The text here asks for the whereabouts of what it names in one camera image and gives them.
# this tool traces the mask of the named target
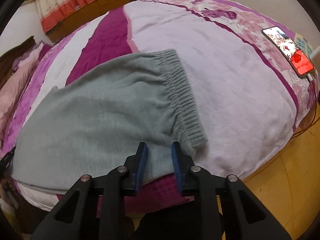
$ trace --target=phone screen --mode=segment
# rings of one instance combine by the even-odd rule
[[[283,52],[300,75],[313,70],[313,65],[307,56],[279,27],[265,29],[263,32]]]

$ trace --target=pink pillow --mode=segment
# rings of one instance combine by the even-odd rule
[[[32,51],[28,58],[19,62],[18,70],[0,90],[0,148],[3,146],[6,126],[38,65],[38,57],[42,47],[39,46],[39,49]]]

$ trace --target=phone case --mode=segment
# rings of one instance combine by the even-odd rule
[[[298,71],[296,70],[296,68],[292,65],[290,59],[282,52],[282,50],[275,44],[275,42],[274,42],[272,39],[270,39],[270,38],[263,32],[264,30],[267,30],[267,29],[270,29],[270,28],[263,29],[261,32],[263,33],[263,35],[264,35],[269,41],[271,41],[271,42],[278,48],[278,50],[282,53],[282,55],[284,56],[284,58],[289,62],[289,64],[291,65],[291,67],[293,68],[293,70],[295,71],[295,73],[297,74],[297,76],[302,79],[302,78],[305,78],[309,73],[313,73],[313,72],[315,71],[315,66],[313,65],[313,63],[312,63],[310,60],[309,60],[309,61],[310,61],[311,65],[313,66],[313,70],[310,70],[309,72],[307,72],[306,74],[303,74],[303,75],[301,75],[301,74],[298,73]]]

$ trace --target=blue gripper pad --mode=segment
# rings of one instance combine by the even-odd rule
[[[173,169],[174,169],[174,176],[176,178],[177,182],[177,189],[182,193],[182,174],[180,169],[180,164],[178,161],[177,151],[176,147],[174,146],[174,143],[171,145],[171,157],[172,157],[172,163],[173,163]]]
[[[135,192],[137,193],[140,190],[140,187],[142,185],[142,181],[143,181],[143,175],[144,175],[144,171],[146,168],[146,164],[147,164],[147,158],[148,158],[148,147],[147,144],[144,144],[143,150],[142,150],[142,154],[140,157],[140,162],[139,162],[139,167],[136,173],[136,183],[135,183]]]

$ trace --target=smartphone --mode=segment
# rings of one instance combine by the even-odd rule
[[[282,52],[300,78],[314,71],[314,66],[299,47],[279,27],[262,30],[262,33]]]

